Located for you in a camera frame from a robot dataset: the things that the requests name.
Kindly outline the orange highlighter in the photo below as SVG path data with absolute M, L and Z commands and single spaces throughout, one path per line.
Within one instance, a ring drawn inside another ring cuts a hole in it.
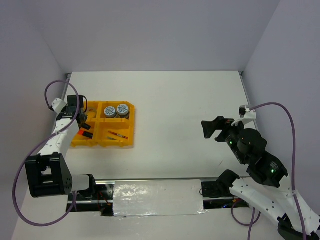
M 77 134 L 88 139 L 92 139 L 94 136 L 91 132 L 85 131 L 83 129 L 80 129 Z

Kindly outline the blue putty jar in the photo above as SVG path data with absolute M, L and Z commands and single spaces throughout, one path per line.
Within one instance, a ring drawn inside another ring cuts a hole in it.
M 107 119 L 114 119 L 118 116 L 118 113 L 117 113 L 117 110 L 115 107 L 113 106 L 107 106 L 104 111 L 104 116 L 107 118 Z
M 129 119 L 130 117 L 130 108 L 127 104 L 119 104 L 116 108 L 117 114 L 122 119 Z

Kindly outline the red gel pen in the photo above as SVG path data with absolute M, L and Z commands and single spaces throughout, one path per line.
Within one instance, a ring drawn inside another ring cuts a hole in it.
M 110 134 L 112 134 L 112 135 L 114 135 L 114 136 L 117 136 L 117 137 L 119 137 L 119 138 L 123 138 L 123 139 L 126 139 L 126 140 L 129 139 L 127 136 L 122 135 L 122 134 L 120 134 L 120 133 L 116 133 L 116 132 L 113 132 L 113 131 L 108 131 L 108 133 L 110 133 Z

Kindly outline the white tape roll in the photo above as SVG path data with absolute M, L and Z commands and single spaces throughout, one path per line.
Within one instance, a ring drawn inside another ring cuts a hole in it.
M 97 108 L 96 107 L 88 107 L 86 111 L 88 119 L 94 119 L 97 117 Z

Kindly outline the pink highlighter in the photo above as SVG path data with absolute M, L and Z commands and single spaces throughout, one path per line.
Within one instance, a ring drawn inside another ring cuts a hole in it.
M 81 127 L 82 127 L 83 129 L 85 129 L 85 130 L 90 130 L 90 129 L 91 129 L 91 126 L 88 125 L 87 123 L 83 123 Z

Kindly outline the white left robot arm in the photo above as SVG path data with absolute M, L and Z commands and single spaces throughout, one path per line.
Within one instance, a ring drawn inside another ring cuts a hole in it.
M 88 200 L 97 196 L 98 187 L 91 174 L 72 176 L 65 157 L 73 138 L 86 124 L 83 95 L 69 95 L 67 101 L 55 99 L 52 109 L 57 113 L 53 138 L 48 140 L 38 154 L 27 157 L 25 169 L 32 197 L 69 195 L 76 191 Z

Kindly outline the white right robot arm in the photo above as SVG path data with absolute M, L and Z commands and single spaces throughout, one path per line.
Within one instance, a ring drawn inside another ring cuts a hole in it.
M 236 159 L 247 165 L 247 173 L 263 186 L 272 198 L 250 187 L 231 170 L 225 170 L 216 180 L 216 191 L 223 196 L 233 195 L 247 202 L 277 225 L 285 240 L 318 240 L 320 216 L 293 189 L 292 179 L 282 162 L 266 151 L 268 142 L 242 121 L 218 116 L 213 121 L 201 122 L 205 139 L 220 131 L 215 141 L 227 143 Z

